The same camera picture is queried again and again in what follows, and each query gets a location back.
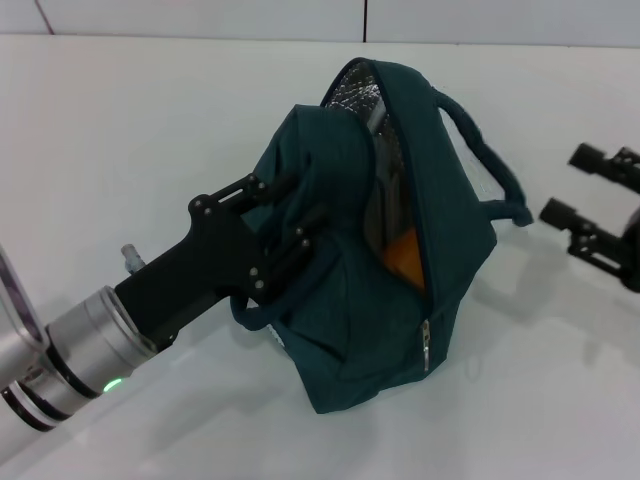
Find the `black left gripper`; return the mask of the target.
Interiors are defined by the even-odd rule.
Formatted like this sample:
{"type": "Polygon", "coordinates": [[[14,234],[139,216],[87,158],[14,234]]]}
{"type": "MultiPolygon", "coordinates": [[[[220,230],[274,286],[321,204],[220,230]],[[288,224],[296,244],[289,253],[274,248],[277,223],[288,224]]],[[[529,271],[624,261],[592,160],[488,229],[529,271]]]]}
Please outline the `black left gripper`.
{"type": "Polygon", "coordinates": [[[139,333],[163,350],[226,297],[252,298],[263,306],[282,296],[312,259],[313,239],[327,224],[328,209],[313,205],[287,224],[281,204],[257,236],[242,215],[280,202],[298,183],[295,173],[270,183],[249,174],[216,195],[194,198],[184,239],[114,287],[139,333]]]}

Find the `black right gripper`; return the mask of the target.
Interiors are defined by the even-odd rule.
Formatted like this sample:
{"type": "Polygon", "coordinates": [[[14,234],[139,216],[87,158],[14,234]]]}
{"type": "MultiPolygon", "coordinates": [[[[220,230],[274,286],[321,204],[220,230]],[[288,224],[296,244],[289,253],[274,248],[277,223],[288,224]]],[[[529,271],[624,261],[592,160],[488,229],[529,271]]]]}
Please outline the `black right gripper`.
{"type": "MultiPolygon", "coordinates": [[[[639,193],[639,154],[627,147],[606,158],[603,151],[581,143],[568,164],[639,193]]],[[[621,283],[634,293],[639,293],[640,289],[639,218],[640,208],[637,208],[629,218],[622,237],[617,237],[555,198],[547,202],[539,215],[547,225],[570,233],[569,255],[608,274],[619,274],[621,283]]]]}

